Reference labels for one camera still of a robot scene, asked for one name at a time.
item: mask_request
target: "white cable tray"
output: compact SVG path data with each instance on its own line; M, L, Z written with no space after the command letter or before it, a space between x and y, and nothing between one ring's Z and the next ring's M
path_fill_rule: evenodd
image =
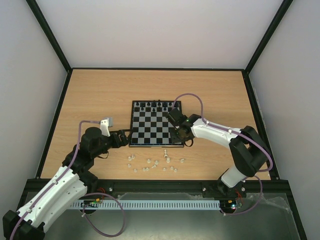
M124 210L220 210L218 200L119 200ZM82 210L83 200L75 201L70 210ZM118 210L113 200L104 200L101 204L91 204L86 209Z

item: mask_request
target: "white bracket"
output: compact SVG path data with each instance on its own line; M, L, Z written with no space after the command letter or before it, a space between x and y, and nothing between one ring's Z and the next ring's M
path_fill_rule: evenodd
M106 117L105 119L100 121L100 130L102 135L110 137L109 127L113 126L112 117Z
M87 187L80 181L78 174L73 174L72 169L57 182L56 179L66 170L66 166L60 167L55 176L41 189L38 194L27 204L22 206L19 211L21 217L25 212L29 212L24 218L25 221L32 221L31 225L38 227L42 222L45 223L43 231L47 232L54 221L70 207L70 205L87 193ZM44 192L52 183L54 186L37 202L31 209L30 207L38 196Z

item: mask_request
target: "white wall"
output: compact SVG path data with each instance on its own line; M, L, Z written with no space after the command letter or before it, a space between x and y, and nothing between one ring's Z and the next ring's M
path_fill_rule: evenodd
M310 240L320 216L320 1L295 0L251 76L279 169Z
M72 67L245 68L282 0L37 0Z
M1 1L0 36L2 219L35 177L66 72L26 1Z

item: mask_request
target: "wooden table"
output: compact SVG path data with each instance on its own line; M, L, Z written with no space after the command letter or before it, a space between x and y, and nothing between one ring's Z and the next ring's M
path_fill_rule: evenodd
M235 128L256 127L240 71L75 69L41 177L51 178L72 151L77 143L79 121L113 117L111 130L129 129L133 100L174 100L183 93L200 96L204 116L214 123ZM185 115L200 114L196 98L184 96L180 100ZM90 126L94 125L83 124L83 133ZM170 163L166 163L162 147L111 149L109 157L97 158L90 171L99 179L216 180L234 164L230 150L205 139L195 138L192 147L166 149ZM135 154L135 159L129 162L131 154ZM151 168L155 160L159 165ZM178 171L173 172L170 166ZM267 172L258 175L270 179Z

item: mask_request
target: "checkered board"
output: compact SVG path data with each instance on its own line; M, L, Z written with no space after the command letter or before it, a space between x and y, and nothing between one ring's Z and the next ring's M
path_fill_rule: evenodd
M166 119L172 110L173 101L132 101L131 129L129 147L183 147L184 144L172 143L169 129L173 128ZM180 111L181 101L175 103Z

